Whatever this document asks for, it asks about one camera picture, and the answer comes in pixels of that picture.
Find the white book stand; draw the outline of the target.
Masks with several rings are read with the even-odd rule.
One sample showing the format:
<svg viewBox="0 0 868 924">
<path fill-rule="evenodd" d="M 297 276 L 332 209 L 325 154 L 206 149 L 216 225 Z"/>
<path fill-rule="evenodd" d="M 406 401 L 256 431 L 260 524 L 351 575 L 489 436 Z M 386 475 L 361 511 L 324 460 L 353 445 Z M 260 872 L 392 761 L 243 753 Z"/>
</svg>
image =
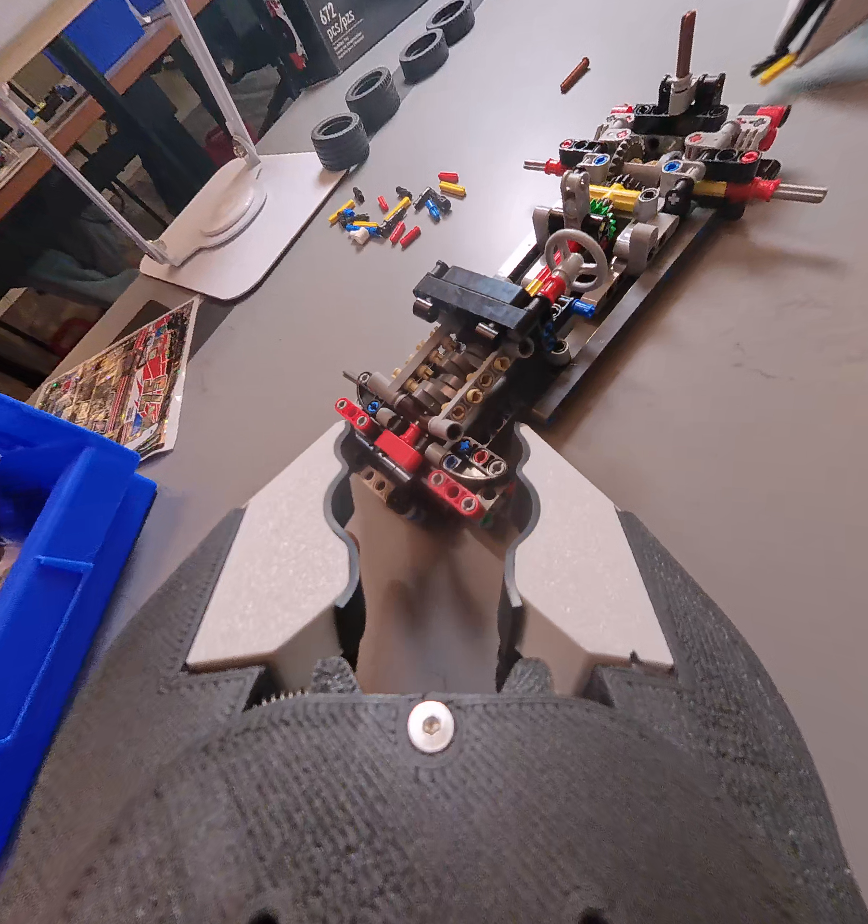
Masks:
<svg viewBox="0 0 868 924">
<path fill-rule="evenodd" d="M 88 2 L 0 2 L 0 116 L 20 129 L 144 257 L 140 271 L 219 301 L 255 288 L 325 204 L 343 172 L 314 153 L 259 154 L 186 2 L 165 6 L 225 118 L 236 158 L 221 167 L 156 240 L 117 213 L 11 99 L 8 80 Z"/>
</svg>

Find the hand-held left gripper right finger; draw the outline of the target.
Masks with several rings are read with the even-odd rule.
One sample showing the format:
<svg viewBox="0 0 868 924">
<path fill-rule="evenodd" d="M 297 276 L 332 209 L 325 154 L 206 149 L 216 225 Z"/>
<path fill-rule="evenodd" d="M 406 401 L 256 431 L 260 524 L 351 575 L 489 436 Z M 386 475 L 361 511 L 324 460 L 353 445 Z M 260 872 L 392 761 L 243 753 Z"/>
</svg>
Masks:
<svg viewBox="0 0 868 924">
<path fill-rule="evenodd" d="M 619 508 L 524 424 L 508 507 L 516 535 L 500 594 L 500 683 L 517 662 L 549 668 L 556 692 L 587 694 L 599 668 L 654 679 L 674 659 Z"/>
</svg>

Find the colourful sticker sheet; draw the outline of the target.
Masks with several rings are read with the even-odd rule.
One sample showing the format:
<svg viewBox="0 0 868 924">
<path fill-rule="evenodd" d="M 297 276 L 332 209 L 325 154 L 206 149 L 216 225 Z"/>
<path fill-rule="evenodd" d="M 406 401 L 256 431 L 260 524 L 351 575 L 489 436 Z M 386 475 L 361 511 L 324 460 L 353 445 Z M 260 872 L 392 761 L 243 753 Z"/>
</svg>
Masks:
<svg viewBox="0 0 868 924">
<path fill-rule="evenodd" d="M 35 408 L 147 460 L 176 442 L 186 367 L 203 297 L 195 295 L 47 381 Z"/>
</svg>

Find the blue plastic bin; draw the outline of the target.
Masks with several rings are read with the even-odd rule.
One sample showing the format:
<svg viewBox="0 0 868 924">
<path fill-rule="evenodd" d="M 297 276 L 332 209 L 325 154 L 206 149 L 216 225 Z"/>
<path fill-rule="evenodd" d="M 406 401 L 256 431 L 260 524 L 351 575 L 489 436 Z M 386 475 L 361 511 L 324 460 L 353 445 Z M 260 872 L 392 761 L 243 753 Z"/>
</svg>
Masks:
<svg viewBox="0 0 868 924">
<path fill-rule="evenodd" d="M 0 394 L 0 857 L 153 502 L 139 464 Z"/>
</svg>

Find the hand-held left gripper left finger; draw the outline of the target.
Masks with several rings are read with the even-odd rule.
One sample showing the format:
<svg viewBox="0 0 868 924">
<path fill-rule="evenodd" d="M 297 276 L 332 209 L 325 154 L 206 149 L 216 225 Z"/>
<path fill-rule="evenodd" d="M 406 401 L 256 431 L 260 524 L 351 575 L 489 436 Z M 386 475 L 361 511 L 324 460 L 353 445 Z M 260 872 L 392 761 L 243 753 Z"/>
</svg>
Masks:
<svg viewBox="0 0 868 924">
<path fill-rule="evenodd" d="M 244 507 L 186 655 L 189 671 L 265 667 L 277 687 L 296 690 L 309 686 L 316 662 L 359 646 L 345 435 L 345 423 L 334 424 Z"/>
</svg>

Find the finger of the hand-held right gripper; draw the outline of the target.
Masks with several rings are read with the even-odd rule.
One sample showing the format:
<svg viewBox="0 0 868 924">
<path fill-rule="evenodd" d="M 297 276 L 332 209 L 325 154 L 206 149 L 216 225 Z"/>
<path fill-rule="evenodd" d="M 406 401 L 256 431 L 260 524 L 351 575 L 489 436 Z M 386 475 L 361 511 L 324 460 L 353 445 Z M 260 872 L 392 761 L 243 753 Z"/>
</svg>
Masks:
<svg viewBox="0 0 868 924">
<path fill-rule="evenodd" d="M 868 1 L 790 1 L 772 47 L 772 63 L 868 68 Z"/>
</svg>

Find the pile of small lego pins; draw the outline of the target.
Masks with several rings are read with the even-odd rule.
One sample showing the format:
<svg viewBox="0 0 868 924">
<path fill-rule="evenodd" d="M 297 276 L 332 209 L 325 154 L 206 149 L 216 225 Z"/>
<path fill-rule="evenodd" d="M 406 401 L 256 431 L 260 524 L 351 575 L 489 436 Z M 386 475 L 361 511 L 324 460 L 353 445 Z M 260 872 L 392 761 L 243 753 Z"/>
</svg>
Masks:
<svg viewBox="0 0 868 924">
<path fill-rule="evenodd" d="M 377 197 L 377 214 L 368 211 L 370 198 L 353 186 L 350 197 L 328 215 L 327 224 L 340 229 L 356 248 L 371 241 L 408 248 L 421 236 L 420 216 L 427 214 L 429 221 L 438 225 L 451 214 L 453 202 L 466 198 L 467 189 L 459 179 L 454 172 L 440 172 L 436 184 L 417 193 L 397 185 L 392 203 L 383 195 Z"/>
</svg>

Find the lego car chassis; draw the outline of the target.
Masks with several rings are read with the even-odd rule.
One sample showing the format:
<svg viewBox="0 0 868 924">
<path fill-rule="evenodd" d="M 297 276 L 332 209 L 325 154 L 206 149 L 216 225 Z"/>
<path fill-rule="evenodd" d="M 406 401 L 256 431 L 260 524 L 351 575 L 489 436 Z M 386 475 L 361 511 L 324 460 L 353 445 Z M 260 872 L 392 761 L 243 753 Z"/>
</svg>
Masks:
<svg viewBox="0 0 868 924">
<path fill-rule="evenodd" d="M 619 334 L 717 225 L 757 202 L 819 204 L 768 157 L 789 105 L 723 103 L 724 73 L 694 73 L 696 13 L 651 103 L 612 107 L 592 138 L 569 138 L 525 170 L 559 180 L 533 236 L 501 274 L 443 261 L 413 290 L 431 325 L 402 368 L 348 374 L 349 472 L 409 520 L 488 527 L 519 481 L 511 433 L 549 423 Z"/>
</svg>

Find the black lego tire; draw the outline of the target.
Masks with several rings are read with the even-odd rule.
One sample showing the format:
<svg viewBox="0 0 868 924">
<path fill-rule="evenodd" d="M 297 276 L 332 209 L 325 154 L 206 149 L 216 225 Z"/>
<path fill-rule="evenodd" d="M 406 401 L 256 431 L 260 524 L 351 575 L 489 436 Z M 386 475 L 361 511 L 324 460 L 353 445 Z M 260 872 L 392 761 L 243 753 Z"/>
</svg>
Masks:
<svg viewBox="0 0 868 924">
<path fill-rule="evenodd" d="M 357 167 L 370 155 L 370 138 L 353 112 L 320 121 L 312 129 L 311 141 L 322 167 L 331 172 Z"/>
<path fill-rule="evenodd" d="M 399 54 L 405 82 L 417 84 L 431 76 L 446 63 L 449 51 L 442 29 L 428 29 L 411 40 Z"/>
<path fill-rule="evenodd" d="M 384 65 L 359 76 L 345 94 L 347 108 L 362 121 L 372 135 L 398 111 L 401 98 L 390 69 Z"/>
<path fill-rule="evenodd" d="M 448 46 L 462 40 L 474 28 L 474 7 L 471 1 L 449 1 L 440 6 L 426 22 L 427 30 L 442 32 Z"/>
</svg>

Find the black lego set box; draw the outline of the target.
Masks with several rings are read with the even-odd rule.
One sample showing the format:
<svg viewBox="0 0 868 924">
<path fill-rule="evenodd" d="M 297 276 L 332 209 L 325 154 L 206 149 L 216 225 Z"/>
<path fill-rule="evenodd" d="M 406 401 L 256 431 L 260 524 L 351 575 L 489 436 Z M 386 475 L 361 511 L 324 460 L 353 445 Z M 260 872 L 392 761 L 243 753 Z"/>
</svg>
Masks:
<svg viewBox="0 0 868 924">
<path fill-rule="evenodd" d="M 369 52 L 425 1 L 267 1 L 288 27 L 315 80 L 334 77 Z"/>
</svg>

